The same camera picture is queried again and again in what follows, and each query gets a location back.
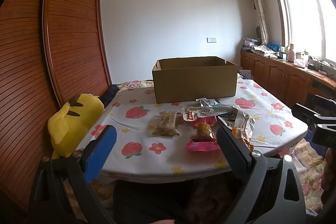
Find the pikachu plush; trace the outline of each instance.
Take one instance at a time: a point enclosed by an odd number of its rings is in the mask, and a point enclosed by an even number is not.
[[[54,148],[52,159],[70,157],[103,111],[104,105],[97,97],[80,94],[51,116],[48,131]]]

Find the person's hand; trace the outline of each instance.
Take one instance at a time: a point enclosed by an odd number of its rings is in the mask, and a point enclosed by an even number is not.
[[[329,148],[325,154],[326,165],[324,167],[321,188],[329,190],[333,179],[336,179],[336,150]]]
[[[152,224],[174,224],[175,223],[175,220],[160,220],[160,221],[157,221],[157,222],[154,222]]]

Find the brown box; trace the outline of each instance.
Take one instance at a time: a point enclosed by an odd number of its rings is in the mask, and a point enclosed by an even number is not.
[[[161,59],[152,74],[158,104],[236,95],[237,65],[216,56]]]

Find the window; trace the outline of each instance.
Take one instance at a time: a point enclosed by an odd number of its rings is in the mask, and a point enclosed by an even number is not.
[[[331,0],[278,0],[283,46],[336,64],[336,8]]]

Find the metal screw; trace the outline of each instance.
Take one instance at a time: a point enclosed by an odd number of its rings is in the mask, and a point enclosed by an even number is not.
[[[42,158],[42,161],[43,162],[48,162],[50,160],[50,157],[49,156],[44,156],[43,158]]]
[[[283,159],[288,162],[292,161],[292,157],[290,155],[284,155]]]
[[[72,153],[72,155],[75,158],[79,158],[82,155],[82,152],[80,150],[76,150],[75,152]]]
[[[259,151],[252,151],[251,153],[252,157],[259,158],[261,157],[261,153]]]

